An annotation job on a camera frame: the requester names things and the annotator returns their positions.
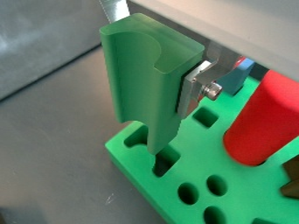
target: gray floor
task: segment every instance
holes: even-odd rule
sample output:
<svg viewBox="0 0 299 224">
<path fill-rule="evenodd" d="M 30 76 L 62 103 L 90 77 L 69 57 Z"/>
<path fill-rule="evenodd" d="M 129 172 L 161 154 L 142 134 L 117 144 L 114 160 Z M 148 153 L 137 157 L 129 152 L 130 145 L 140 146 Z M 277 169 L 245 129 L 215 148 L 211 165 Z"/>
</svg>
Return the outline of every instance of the gray floor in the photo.
<svg viewBox="0 0 299 224">
<path fill-rule="evenodd" d="M 164 223 L 112 165 L 98 48 L 0 102 L 0 211 L 10 223 Z"/>
</svg>

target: red object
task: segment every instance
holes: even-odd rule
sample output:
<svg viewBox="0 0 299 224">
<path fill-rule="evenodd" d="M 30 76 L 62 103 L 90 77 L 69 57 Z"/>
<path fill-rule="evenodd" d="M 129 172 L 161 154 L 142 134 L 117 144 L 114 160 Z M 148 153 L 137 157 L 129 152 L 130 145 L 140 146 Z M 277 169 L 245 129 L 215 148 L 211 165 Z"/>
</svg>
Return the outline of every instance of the red object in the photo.
<svg viewBox="0 0 299 224">
<path fill-rule="evenodd" d="M 235 69 L 235 68 L 239 66 L 239 64 L 243 62 L 243 60 L 244 60 L 245 58 L 247 58 L 247 57 L 244 57 L 244 56 L 240 56 L 240 57 L 237 58 L 237 62 L 236 62 L 236 64 L 235 64 L 235 66 L 233 66 L 232 69 Z"/>
<path fill-rule="evenodd" d="M 228 154 L 260 165 L 299 136 L 299 83 L 268 71 L 224 135 Z"/>
</svg>

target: green foam insert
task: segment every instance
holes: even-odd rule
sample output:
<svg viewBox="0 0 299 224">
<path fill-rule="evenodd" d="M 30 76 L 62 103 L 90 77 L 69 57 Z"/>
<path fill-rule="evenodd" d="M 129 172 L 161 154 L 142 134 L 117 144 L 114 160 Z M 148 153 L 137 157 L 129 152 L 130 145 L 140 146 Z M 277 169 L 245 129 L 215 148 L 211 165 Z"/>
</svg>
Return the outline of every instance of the green foam insert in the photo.
<svg viewBox="0 0 299 224">
<path fill-rule="evenodd" d="M 221 143 L 256 86 L 248 78 L 235 96 L 201 100 L 156 156 L 140 140 L 146 133 L 140 122 L 106 143 L 113 163 L 168 223 L 299 223 L 299 200 L 279 192 L 289 181 L 281 163 L 297 154 L 299 138 L 256 167 L 235 162 Z"/>
</svg>

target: brown object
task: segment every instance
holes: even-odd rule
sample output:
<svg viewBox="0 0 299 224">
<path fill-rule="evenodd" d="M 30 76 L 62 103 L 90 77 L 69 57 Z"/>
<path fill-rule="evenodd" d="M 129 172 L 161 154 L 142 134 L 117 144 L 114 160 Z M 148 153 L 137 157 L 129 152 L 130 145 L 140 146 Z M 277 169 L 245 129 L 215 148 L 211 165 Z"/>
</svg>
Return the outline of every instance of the brown object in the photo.
<svg viewBox="0 0 299 224">
<path fill-rule="evenodd" d="M 299 179 L 281 186 L 280 192 L 285 197 L 299 199 Z"/>
<path fill-rule="evenodd" d="M 280 187 L 280 192 L 285 197 L 299 199 L 299 155 L 283 167 L 291 182 Z"/>
</svg>

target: metal screw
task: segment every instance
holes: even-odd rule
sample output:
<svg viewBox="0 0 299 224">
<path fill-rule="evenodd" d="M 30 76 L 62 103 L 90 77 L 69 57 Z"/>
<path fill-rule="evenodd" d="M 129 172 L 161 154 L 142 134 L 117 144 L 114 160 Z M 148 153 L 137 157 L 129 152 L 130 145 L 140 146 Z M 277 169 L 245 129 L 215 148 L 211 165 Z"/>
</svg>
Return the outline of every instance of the metal screw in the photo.
<svg viewBox="0 0 299 224">
<path fill-rule="evenodd" d="M 216 82 L 212 82 L 211 84 L 207 84 L 201 87 L 200 92 L 201 95 L 207 96 L 212 101 L 215 101 L 220 96 L 221 86 Z"/>
</svg>

